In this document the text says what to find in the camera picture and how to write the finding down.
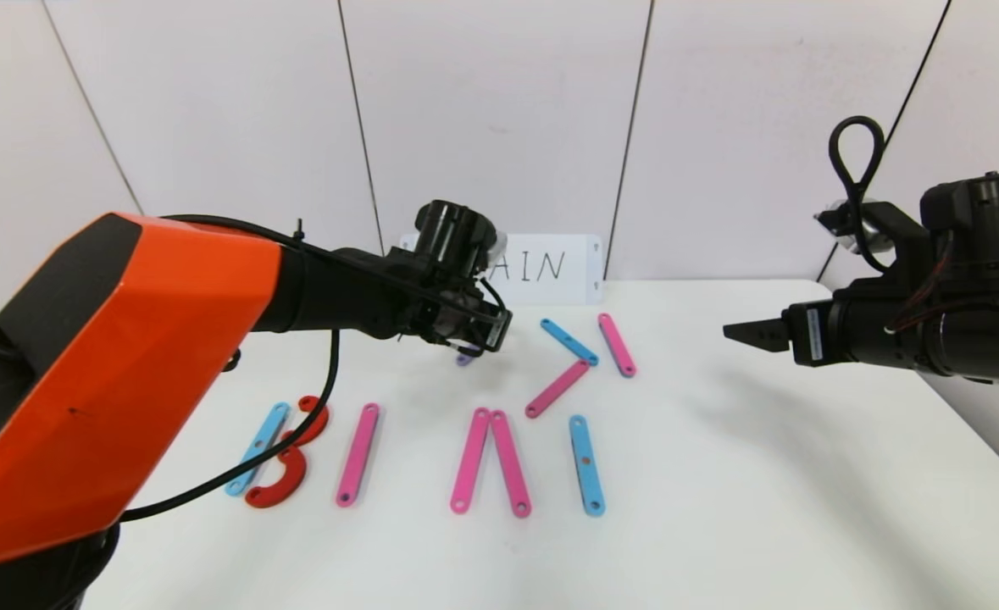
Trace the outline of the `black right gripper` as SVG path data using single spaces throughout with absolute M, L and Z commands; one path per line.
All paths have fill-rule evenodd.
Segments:
M 798 302 L 770 318 L 724 325 L 724 337 L 765 352 L 792 351 L 795 363 L 812 368 L 866 363 L 929 370 L 928 320 L 906 313 L 907 293 L 896 288 L 848 286 L 828 300 Z

